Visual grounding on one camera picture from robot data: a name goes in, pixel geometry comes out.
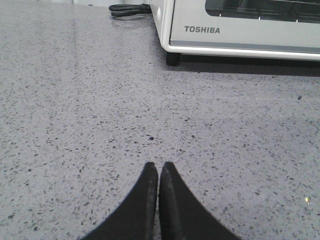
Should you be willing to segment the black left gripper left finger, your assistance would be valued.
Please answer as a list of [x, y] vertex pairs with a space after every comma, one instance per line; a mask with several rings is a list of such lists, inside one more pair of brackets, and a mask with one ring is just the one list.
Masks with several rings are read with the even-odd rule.
[[143, 170], [125, 199], [85, 240], [151, 240], [158, 195], [158, 172], [153, 162]]

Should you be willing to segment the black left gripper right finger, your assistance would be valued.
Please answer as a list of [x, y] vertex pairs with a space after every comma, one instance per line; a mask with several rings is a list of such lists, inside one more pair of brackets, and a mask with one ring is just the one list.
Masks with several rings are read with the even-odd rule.
[[161, 171], [158, 205], [163, 240], [239, 239], [202, 206], [172, 162]]

